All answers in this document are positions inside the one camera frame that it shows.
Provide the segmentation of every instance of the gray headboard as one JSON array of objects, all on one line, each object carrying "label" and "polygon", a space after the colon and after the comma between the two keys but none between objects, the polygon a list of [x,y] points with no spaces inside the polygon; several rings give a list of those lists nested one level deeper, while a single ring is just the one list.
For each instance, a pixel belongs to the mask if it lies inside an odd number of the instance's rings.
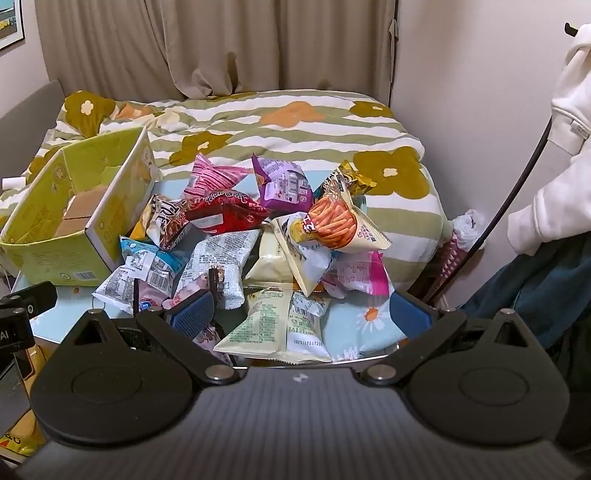
[{"label": "gray headboard", "polygon": [[0,177],[18,177],[33,160],[47,130],[56,126],[64,93],[54,80],[0,118]]}]

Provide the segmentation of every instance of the white hoodie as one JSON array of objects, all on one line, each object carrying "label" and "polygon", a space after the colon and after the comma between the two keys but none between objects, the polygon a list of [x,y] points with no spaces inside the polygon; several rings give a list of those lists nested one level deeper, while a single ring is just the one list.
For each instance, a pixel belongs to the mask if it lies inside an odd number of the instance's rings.
[{"label": "white hoodie", "polygon": [[558,80],[549,139],[578,155],[566,171],[538,191],[531,205],[509,215],[507,237],[517,254],[534,255],[542,242],[591,231],[590,51],[591,25],[584,25]]}]

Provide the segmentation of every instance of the curtain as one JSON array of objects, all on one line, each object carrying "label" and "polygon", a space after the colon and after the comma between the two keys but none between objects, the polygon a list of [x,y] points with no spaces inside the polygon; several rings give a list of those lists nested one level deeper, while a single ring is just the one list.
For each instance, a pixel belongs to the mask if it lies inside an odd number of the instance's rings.
[{"label": "curtain", "polygon": [[388,103],[395,0],[37,0],[52,79],[155,101],[283,89]]}]

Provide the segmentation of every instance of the yellow cardboard box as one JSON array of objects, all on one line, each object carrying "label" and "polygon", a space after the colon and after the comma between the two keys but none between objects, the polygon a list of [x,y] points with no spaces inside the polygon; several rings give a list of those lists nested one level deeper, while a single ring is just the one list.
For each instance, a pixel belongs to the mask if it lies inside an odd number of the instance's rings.
[{"label": "yellow cardboard box", "polygon": [[[35,178],[0,233],[0,247],[32,283],[98,286],[121,264],[119,235],[139,219],[155,172],[145,128],[68,145]],[[99,185],[109,188],[84,230],[53,238],[68,201]]]}]

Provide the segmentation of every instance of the screw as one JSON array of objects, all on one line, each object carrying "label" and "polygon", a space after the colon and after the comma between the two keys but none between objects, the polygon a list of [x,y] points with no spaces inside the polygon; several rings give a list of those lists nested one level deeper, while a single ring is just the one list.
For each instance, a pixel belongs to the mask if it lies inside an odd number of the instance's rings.
[{"label": "screw", "polygon": [[372,365],[366,373],[374,380],[392,380],[396,376],[396,369],[389,365]]},{"label": "screw", "polygon": [[205,369],[205,374],[211,380],[229,380],[234,375],[234,369],[229,365],[210,365]]}]

